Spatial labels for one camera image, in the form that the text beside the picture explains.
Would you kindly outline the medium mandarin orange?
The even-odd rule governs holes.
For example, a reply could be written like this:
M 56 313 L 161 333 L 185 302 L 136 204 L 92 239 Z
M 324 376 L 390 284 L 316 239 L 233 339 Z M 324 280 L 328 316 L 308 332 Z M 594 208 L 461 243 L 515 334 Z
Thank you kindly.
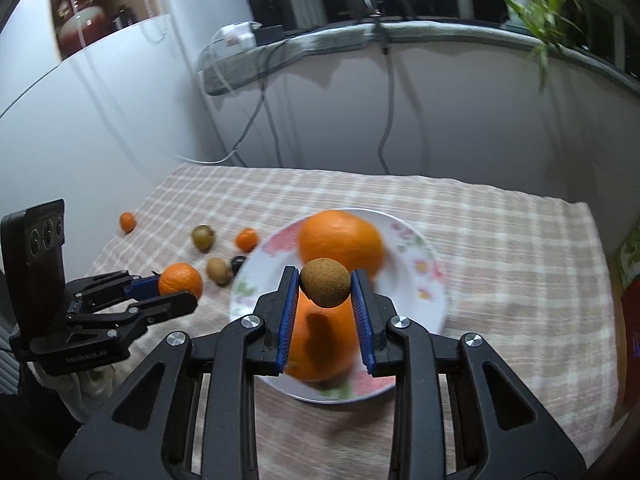
M 190 292 L 196 299 L 203 293 L 200 272 L 189 263 L 177 262 L 168 266 L 158 280 L 158 291 L 162 296 L 176 292 Z

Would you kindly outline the brown longan fruit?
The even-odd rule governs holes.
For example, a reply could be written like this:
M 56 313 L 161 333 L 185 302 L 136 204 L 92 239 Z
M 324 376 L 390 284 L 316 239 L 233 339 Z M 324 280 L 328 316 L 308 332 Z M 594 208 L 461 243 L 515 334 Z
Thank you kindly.
M 300 272 L 300 289 L 320 308 L 335 308 L 345 302 L 352 290 L 348 270 L 330 258 L 309 261 Z
M 208 277 L 218 286 L 226 286 L 232 278 L 230 264 L 221 258 L 210 258 L 206 263 Z

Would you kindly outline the green brown tomato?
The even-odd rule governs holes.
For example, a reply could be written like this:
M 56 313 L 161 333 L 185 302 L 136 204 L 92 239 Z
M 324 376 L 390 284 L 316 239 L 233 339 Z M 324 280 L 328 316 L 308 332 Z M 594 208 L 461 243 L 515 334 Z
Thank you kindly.
M 192 243 L 200 252 L 208 252 L 216 240 L 216 233 L 206 224 L 201 224 L 192 230 Z

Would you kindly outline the dark purple grape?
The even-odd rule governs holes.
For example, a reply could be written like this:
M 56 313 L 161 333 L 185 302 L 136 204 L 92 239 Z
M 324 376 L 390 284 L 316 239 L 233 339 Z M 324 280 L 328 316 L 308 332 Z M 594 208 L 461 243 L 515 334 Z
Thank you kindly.
M 240 272 L 245 261 L 246 257 L 244 255 L 235 256 L 230 260 L 230 269 L 233 275 L 236 275 Z

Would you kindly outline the tiny kumquat orange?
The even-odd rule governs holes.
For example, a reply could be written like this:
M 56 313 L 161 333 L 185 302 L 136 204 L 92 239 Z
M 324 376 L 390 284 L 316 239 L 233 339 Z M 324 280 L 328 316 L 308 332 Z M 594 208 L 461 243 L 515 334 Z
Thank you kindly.
M 242 229 L 241 232 L 235 237 L 235 246 L 239 248 L 239 250 L 243 254 L 249 254 L 252 252 L 259 244 L 260 237 L 258 232 L 253 228 Z

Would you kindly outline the large orange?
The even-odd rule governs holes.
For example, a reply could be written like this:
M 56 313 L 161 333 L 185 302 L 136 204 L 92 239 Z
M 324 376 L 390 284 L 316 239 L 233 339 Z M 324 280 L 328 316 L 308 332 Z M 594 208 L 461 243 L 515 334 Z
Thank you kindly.
M 303 263 L 329 258 L 349 272 L 366 270 L 369 278 L 378 275 L 385 260 L 378 229 L 344 210 L 325 210 L 307 218 L 298 233 L 298 253 Z
M 285 374 L 301 382 L 326 382 L 349 372 L 358 352 L 350 299 L 322 308 L 300 292 Z

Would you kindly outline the pink plaid tablecloth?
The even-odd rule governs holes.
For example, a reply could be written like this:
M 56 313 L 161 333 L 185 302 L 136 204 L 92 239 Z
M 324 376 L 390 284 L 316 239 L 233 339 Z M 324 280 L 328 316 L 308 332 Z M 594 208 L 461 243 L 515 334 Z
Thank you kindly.
M 610 277 L 588 206 L 424 177 L 182 166 L 146 200 L 137 229 L 114 234 L 87 274 L 164 270 L 186 261 L 209 223 L 218 254 L 243 228 L 261 236 L 316 211 L 367 208 L 419 230 L 447 286 L 444 333 L 477 332 L 509 364 L 591 465 L 608 445 L 618 380 Z M 337 406 L 256 382 L 259 478 L 387 479 L 393 391 Z

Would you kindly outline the green snack package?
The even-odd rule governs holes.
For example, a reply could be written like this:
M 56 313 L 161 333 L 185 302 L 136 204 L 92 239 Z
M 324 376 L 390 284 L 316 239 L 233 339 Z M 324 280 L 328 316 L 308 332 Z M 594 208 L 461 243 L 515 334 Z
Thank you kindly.
M 637 224 L 626 237 L 616 257 L 623 289 L 631 285 L 640 274 L 640 226 Z

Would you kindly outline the grey windowsill mat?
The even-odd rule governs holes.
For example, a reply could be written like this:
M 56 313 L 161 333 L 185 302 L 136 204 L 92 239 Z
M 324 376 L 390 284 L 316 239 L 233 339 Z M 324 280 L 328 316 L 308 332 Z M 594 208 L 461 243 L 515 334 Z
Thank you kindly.
M 200 58 L 205 92 L 209 96 L 224 94 L 252 84 L 304 58 L 357 52 L 376 44 L 381 47 L 403 44 L 482 44 L 483 46 L 525 51 L 534 55 L 544 44 L 531 36 L 506 30 L 454 23 L 401 22 L 350 25 L 310 32 L 235 53 L 225 58 L 208 46 Z

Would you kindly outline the red white ceramic vase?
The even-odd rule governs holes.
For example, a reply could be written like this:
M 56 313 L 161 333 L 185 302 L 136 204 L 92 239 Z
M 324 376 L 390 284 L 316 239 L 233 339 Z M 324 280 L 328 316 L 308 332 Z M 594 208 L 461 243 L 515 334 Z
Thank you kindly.
M 110 30 L 110 21 L 98 0 L 55 0 L 54 10 L 61 21 L 56 36 L 62 58 L 94 44 Z

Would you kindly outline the white power strip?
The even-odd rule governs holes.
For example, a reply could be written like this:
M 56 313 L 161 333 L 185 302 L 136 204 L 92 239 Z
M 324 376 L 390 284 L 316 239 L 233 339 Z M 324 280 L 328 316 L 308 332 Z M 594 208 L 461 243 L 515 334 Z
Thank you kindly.
M 254 21 L 224 25 L 214 33 L 209 43 L 222 42 L 227 47 L 240 46 L 242 49 L 251 49 L 257 46 L 255 32 L 261 27 L 262 23 Z

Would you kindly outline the black power adapter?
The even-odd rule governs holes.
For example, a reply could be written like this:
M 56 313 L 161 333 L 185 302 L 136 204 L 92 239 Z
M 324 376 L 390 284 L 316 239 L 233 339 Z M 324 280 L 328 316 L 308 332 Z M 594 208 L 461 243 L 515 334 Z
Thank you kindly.
M 266 44 L 282 41 L 285 38 L 285 31 L 282 25 L 259 27 L 254 30 L 256 46 L 261 47 Z

